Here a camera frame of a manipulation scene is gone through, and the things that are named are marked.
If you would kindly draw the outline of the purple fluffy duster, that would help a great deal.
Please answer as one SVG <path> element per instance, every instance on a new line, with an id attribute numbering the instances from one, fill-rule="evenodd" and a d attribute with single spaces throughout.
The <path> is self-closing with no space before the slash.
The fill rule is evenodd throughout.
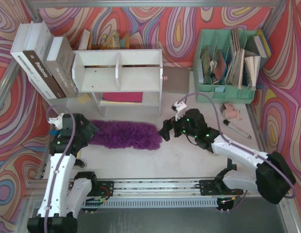
<path id="1" fill-rule="evenodd" d="M 88 145 L 103 146 L 108 149 L 157 150 L 162 143 L 156 126 L 150 123 L 102 120 L 93 120 L 92 123 L 98 131 Z M 85 147 L 87 146 L 82 146 L 79 141 L 73 140 L 67 154 L 74 154 Z"/>

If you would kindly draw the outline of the white black stapler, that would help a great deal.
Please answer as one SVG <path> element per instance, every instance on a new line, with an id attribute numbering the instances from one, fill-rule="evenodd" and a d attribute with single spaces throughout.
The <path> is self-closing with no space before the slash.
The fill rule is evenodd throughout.
<path id="1" fill-rule="evenodd" d="M 86 168 L 86 163 L 81 159 L 76 159 L 73 165 L 74 169 L 84 169 Z"/>

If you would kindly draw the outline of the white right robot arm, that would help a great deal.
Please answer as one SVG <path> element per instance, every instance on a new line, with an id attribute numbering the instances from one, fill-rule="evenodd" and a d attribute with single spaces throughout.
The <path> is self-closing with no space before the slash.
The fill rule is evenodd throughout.
<path id="1" fill-rule="evenodd" d="M 189 109 L 181 117 L 164 120 L 158 133 L 169 141 L 171 130 L 174 137 L 192 137 L 201 149 L 225 156 L 250 170 L 250 173 L 242 173 L 229 168 L 220 173 L 219 191 L 228 188 L 257 192 L 268 202 L 277 204 L 294 188 L 296 178 L 280 153 L 253 150 L 227 138 L 209 127 L 198 109 Z"/>

